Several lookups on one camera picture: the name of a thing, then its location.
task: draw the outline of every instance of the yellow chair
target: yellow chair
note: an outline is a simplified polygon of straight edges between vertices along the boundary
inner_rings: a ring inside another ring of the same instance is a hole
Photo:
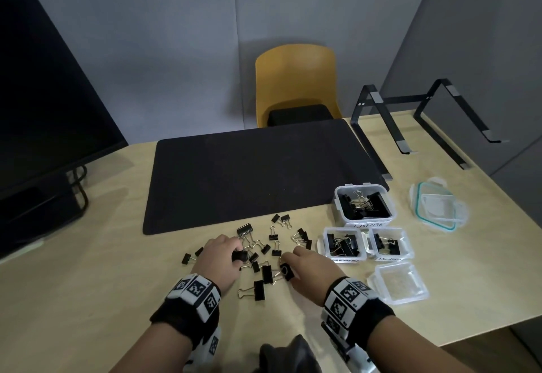
[[[256,119],[267,126],[269,112],[325,105],[342,118],[336,101],[335,54],[325,46],[295,43],[262,53],[256,59]]]

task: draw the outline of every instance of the wristband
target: wristband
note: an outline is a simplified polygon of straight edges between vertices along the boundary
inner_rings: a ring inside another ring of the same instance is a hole
[[[194,350],[218,327],[219,302],[218,286],[203,276],[189,274],[168,293],[150,321],[169,324],[192,341]]]
[[[376,325],[394,311],[378,299],[375,291],[357,279],[341,277],[329,287],[322,321],[346,348],[355,344],[367,348]]]

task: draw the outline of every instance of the black desk mat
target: black desk mat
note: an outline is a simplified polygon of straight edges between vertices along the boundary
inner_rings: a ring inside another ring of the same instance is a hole
[[[288,212],[381,175],[343,119],[164,139],[156,146],[143,233]]]

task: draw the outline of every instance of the wooden desk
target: wooden desk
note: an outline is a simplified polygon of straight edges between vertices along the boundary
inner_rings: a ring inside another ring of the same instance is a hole
[[[396,306],[411,327],[437,345],[542,314],[542,230],[479,168],[461,170],[413,120],[394,114],[416,155],[401,155],[380,116],[362,127],[394,180],[390,193],[409,234],[413,260],[430,292],[425,301]],[[267,239],[270,215],[156,236],[141,232],[155,143],[131,145],[89,165],[85,216],[45,245],[0,266],[0,371],[106,371],[148,326],[174,283],[191,270],[186,252],[250,221]],[[439,176],[471,210],[455,233],[432,230],[409,210],[411,184]],[[332,223],[330,205],[289,212],[294,229],[316,238]],[[294,245],[278,228],[283,251]],[[270,253],[266,256],[275,264]],[[343,265],[364,279],[372,261]],[[239,300],[252,286],[244,269],[220,305],[223,371],[252,371],[262,343],[286,345],[302,334],[326,372],[347,372],[320,327],[320,309],[284,281],[266,285],[266,300]]]

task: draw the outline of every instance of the monitor stand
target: monitor stand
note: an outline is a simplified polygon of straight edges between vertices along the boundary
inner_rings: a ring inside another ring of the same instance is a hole
[[[81,207],[65,174],[0,200],[0,258],[80,218]]]

